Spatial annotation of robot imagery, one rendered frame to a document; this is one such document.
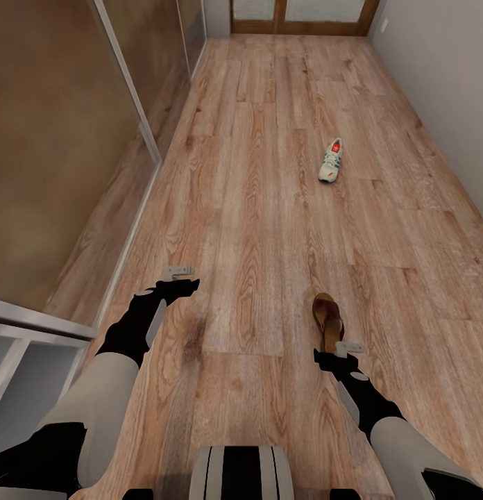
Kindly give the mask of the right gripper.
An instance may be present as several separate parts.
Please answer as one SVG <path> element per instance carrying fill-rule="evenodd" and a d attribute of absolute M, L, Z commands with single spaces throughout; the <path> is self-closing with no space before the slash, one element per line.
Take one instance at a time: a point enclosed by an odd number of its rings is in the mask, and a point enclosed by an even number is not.
<path fill-rule="evenodd" d="M 336 351 L 334 353 L 336 353 Z M 357 358 L 355 356 L 348 354 L 347 358 L 340 358 L 336 357 L 334 353 L 318 352 L 314 349 L 314 361 L 319 363 L 319 367 L 322 371 L 335 374 L 336 369 L 340 365 L 350 365 L 357 368 Z"/>

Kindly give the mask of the sandal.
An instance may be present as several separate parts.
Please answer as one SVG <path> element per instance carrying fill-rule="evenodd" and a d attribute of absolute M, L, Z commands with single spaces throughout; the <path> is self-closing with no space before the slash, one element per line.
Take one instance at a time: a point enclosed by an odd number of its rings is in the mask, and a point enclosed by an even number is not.
<path fill-rule="evenodd" d="M 322 340 L 321 352 L 334 353 L 337 349 L 334 345 L 342 342 L 344 327 L 341 323 L 339 306 L 327 292 L 317 295 L 312 306 L 314 320 L 319 324 Z"/>

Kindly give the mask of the gym shoe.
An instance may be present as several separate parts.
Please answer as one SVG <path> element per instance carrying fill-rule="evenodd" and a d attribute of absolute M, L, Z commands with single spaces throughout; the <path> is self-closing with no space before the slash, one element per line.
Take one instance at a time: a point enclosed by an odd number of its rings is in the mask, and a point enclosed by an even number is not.
<path fill-rule="evenodd" d="M 327 149 L 325 159 L 318 179 L 324 183 L 331 183 L 336 179 L 341 161 L 342 141 L 337 138 Z"/>

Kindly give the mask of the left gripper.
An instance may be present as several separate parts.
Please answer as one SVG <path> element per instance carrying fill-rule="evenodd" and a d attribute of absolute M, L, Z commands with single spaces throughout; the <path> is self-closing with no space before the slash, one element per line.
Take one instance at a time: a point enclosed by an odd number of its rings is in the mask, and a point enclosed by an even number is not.
<path fill-rule="evenodd" d="M 158 281 L 156 287 L 169 288 L 173 294 L 173 301 L 177 298 L 190 297 L 193 291 L 197 291 L 200 280 L 190 281 L 189 279 L 172 282 Z"/>

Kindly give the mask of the robot trunk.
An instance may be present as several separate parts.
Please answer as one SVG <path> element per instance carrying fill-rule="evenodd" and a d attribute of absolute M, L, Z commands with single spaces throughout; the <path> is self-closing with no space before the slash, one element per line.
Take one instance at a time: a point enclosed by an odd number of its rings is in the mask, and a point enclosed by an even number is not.
<path fill-rule="evenodd" d="M 281 446 L 202 446 L 189 500 L 294 500 Z"/>

